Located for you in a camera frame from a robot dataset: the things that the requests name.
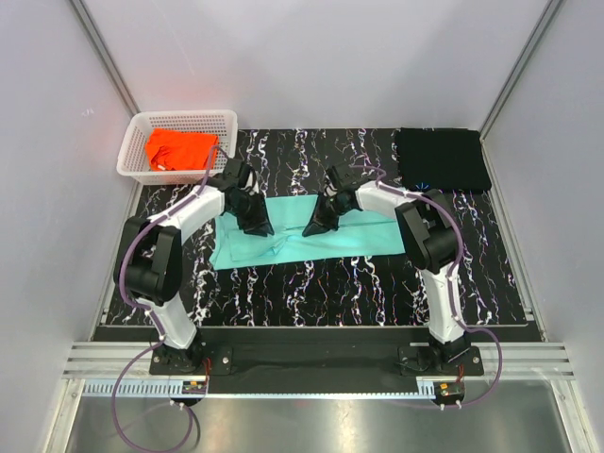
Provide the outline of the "teal t shirt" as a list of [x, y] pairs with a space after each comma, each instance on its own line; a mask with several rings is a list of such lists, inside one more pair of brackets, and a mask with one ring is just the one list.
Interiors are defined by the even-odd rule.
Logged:
[[405, 252], [398, 224], [372, 211], [352, 210], [340, 218], [339, 229], [304, 237], [315, 195], [271, 197], [266, 200], [274, 234], [247, 235], [226, 213], [215, 220], [216, 244], [210, 263], [216, 270]]

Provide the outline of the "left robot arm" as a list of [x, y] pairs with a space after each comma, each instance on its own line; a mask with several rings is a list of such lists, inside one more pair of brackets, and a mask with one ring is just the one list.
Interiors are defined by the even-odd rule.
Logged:
[[173, 348], [171, 363], [185, 374], [203, 364], [204, 351], [193, 344], [197, 329], [184, 309], [179, 291], [183, 278], [183, 245], [204, 224], [229, 213], [248, 235], [274, 233], [265, 198], [254, 190], [196, 186], [171, 208], [124, 224], [114, 281], [125, 304], [142, 310]]

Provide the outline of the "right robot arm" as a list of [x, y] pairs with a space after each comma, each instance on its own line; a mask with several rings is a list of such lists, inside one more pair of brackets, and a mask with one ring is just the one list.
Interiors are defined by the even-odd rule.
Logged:
[[397, 221], [405, 254], [420, 271], [428, 299], [428, 362], [440, 374], [459, 367], [471, 342], [461, 312], [459, 265], [462, 237], [442, 193], [415, 193], [369, 181], [318, 195], [304, 237], [339, 227], [351, 210], [371, 211]]

